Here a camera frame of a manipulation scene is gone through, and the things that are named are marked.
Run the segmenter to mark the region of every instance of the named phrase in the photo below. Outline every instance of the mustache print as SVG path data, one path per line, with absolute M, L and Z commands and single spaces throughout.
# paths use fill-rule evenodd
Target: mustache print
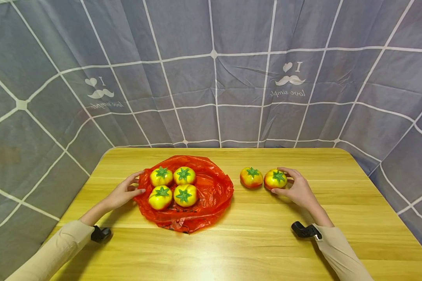
M 278 82 L 275 81 L 275 84 L 277 86 L 283 86 L 283 85 L 285 85 L 286 83 L 289 82 L 293 85 L 301 85 L 301 84 L 303 84 L 303 82 L 305 82 L 305 80 L 302 81 L 302 80 L 300 80 L 300 78 L 298 78 L 298 76 L 292 75 L 291 77 L 285 76 L 285 77 L 281 78 Z
M 114 92 L 110 92 L 110 91 L 108 91 L 108 89 L 104 89 L 103 91 L 102 90 L 96 90 L 91 95 L 88 95 L 88 97 L 98 99 L 98 98 L 102 98 L 105 95 L 112 98 L 112 97 L 114 97 Z

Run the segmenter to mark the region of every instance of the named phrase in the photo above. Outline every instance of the yellow-red tomato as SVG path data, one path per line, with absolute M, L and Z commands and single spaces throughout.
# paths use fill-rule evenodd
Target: yellow-red tomato
M 160 185 L 169 185 L 172 182 L 172 179 L 172 172 L 161 166 L 150 174 L 150 182 L 155 187 Z
M 284 189 L 287 182 L 286 175 L 278 169 L 271 169 L 264 176 L 264 186 L 267 189 Z
M 192 184 L 181 184 L 173 192 L 173 199 L 182 207 L 190 207 L 197 201 L 197 188 Z
M 172 190 L 165 185 L 155 187 L 148 198 L 150 206 L 158 211 L 166 209 L 170 202 L 172 202 Z
M 257 169 L 246 167 L 240 173 L 240 180 L 245 187 L 255 189 L 263 184 L 263 175 Z
M 173 174 L 173 180 L 176 184 L 193 184 L 195 181 L 195 172 L 189 167 L 180 167 Z

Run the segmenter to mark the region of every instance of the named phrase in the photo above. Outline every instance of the grid pattern fabric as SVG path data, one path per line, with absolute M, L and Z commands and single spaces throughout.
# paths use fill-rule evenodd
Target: grid pattern fabric
M 0 280 L 115 147 L 342 148 L 422 244 L 422 0 L 0 0 Z

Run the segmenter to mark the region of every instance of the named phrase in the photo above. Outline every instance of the sleeve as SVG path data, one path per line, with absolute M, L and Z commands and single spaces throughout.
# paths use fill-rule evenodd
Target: sleeve
M 69 222 L 6 281 L 50 280 L 64 263 L 83 249 L 93 230 L 79 220 Z
M 317 245 L 341 281 L 374 280 L 339 228 L 314 226 L 322 234 L 321 240 L 316 239 Z

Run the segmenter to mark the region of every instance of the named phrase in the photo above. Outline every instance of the wooden table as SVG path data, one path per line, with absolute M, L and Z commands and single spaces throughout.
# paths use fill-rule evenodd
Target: wooden table
M 106 245 L 90 242 L 52 280 L 337 280 L 315 242 L 291 224 L 312 223 L 286 198 L 244 189 L 239 173 L 253 166 L 298 169 L 374 280 L 422 280 L 422 247 L 362 169 L 338 148 L 116 148 L 108 152 L 53 233 L 80 218 L 129 174 L 177 154 L 209 157 L 234 183 L 232 204 L 217 224 L 183 234 L 158 228 L 129 203 L 104 216 Z

